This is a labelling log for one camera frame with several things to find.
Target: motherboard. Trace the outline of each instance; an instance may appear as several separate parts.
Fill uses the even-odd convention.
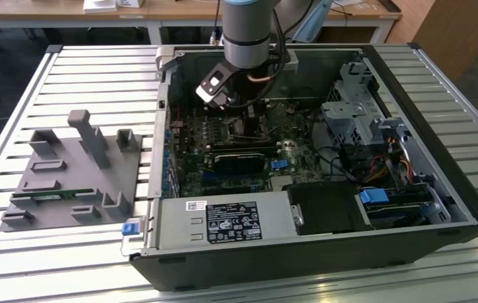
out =
[[[310,142],[311,109],[266,102],[257,118],[192,109],[172,123],[180,196],[279,191],[323,180]]]

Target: white box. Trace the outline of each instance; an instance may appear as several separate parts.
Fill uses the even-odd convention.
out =
[[[84,13],[105,13],[117,11],[114,0],[84,0]]]
[[[117,0],[117,6],[124,8],[140,8],[144,0]]]

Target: wooden cabinet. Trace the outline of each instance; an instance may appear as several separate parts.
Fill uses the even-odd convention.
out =
[[[387,43],[415,42],[454,81],[478,55],[478,0],[393,0],[402,18]]]

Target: blue tab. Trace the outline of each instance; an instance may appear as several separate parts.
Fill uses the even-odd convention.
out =
[[[287,160],[281,160],[278,161],[278,168],[283,169],[285,167],[287,167]]]
[[[138,223],[125,223],[122,224],[121,234],[122,235],[137,235],[140,234],[140,224]]]
[[[287,167],[287,160],[271,161],[271,169],[285,169]]]
[[[362,204],[389,202],[387,194],[382,188],[365,189],[358,196],[361,197]]]

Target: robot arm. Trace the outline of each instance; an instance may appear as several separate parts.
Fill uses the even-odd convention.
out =
[[[303,19],[290,30],[287,35],[293,40],[311,42],[319,32],[326,19],[333,0],[224,0],[222,1],[222,39],[225,60],[218,63],[202,80],[196,93],[213,108],[224,109],[233,100],[225,84],[237,77],[246,78],[253,83],[273,81],[278,75],[267,76],[269,37],[271,34],[271,20],[277,33],[282,30],[279,24],[287,25]],[[282,69],[285,64],[285,50],[278,54],[283,60],[278,61]],[[267,83],[258,96],[269,92]]]

